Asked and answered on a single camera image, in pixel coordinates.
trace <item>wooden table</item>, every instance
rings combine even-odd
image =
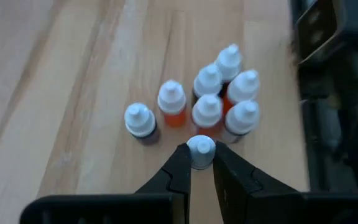
[[[230,43],[260,72],[259,128],[232,147],[282,182],[308,190],[287,0],[0,0],[0,223],[48,194],[131,193],[188,127],[162,125],[157,92]],[[154,147],[124,127],[141,101],[162,127]],[[193,172],[191,223],[221,223],[212,169]]]

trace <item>wooden surface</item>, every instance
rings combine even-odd
[[[0,223],[43,195],[137,190],[191,137],[162,124],[159,86],[173,78],[190,98],[198,70],[233,42],[260,72],[262,116],[231,147],[308,190],[287,2],[0,0]],[[135,101],[160,122],[154,147],[125,129]],[[222,222],[212,169],[192,173],[190,218]]]

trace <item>black machine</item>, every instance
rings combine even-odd
[[[298,56],[298,79],[312,190],[329,190],[323,154],[327,130],[336,119],[340,136],[334,160],[347,153],[358,184],[358,0],[290,0],[293,46]],[[328,117],[324,102],[337,96],[337,114]]]
[[[214,182],[225,224],[358,224],[358,195],[301,193],[267,175],[221,142]],[[132,195],[49,196],[28,205],[20,224],[189,223],[191,157],[181,144]]]

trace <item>white bottle cap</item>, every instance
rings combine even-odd
[[[222,101],[217,95],[203,95],[191,111],[193,122],[201,128],[213,127],[222,118],[222,107]]]
[[[256,70],[240,73],[227,88],[227,97],[236,104],[244,100],[254,100],[259,91],[259,75]]]
[[[187,141],[191,154],[191,166],[194,169],[208,168],[215,156],[215,142],[208,136],[197,135]]]
[[[222,89],[222,73],[215,64],[200,69],[194,79],[194,93],[197,97],[205,94],[218,94]]]
[[[231,81],[242,70],[242,55],[237,44],[231,44],[220,51],[215,64],[222,73],[224,82]]]
[[[153,112],[143,103],[129,105],[124,119],[127,130],[138,138],[149,135],[156,125]]]
[[[182,85],[174,80],[165,82],[158,93],[157,103],[164,113],[180,113],[186,106],[186,95]]]
[[[259,122],[259,105],[253,100],[233,106],[226,115],[225,125],[234,134],[246,134]]]

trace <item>paint bottle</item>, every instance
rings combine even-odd
[[[207,169],[215,156],[215,142],[208,136],[197,135],[187,141],[190,148],[191,167],[196,170]]]
[[[209,64],[200,69],[193,83],[193,99],[191,106],[205,94],[218,95],[222,90],[222,74],[215,64]]]
[[[195,134],[213,137],[222,128],[222,101],[213,94],[200,97],[191,111]]]
[[[253,100],[242,101],[233,106],[224,120],[222,141],[238,142],[243,136],[255,129],[259,123],[259,105]]]
[[[241,101],[256,99],[259,86],[259,75],[256,70],[240,73],[227,88],[226,96],[223,98],[223,115]]]
[[[242,55],[239,46],[237,44],[231,44],[220,51],[215,60],[215,64],[222,73],[223,87],[219,92],[219,97],[223,98],[229,83],[233,81],[242,70]]]
[[[165,82],[158,93],[157,103],[167,125],[175,128],[186,123],[186,95],[181,84],[174,80]]]
[[[125,127],[142,144],[151,145],[160,139],[155,116],[143,103],[129,105],[124,114]]]

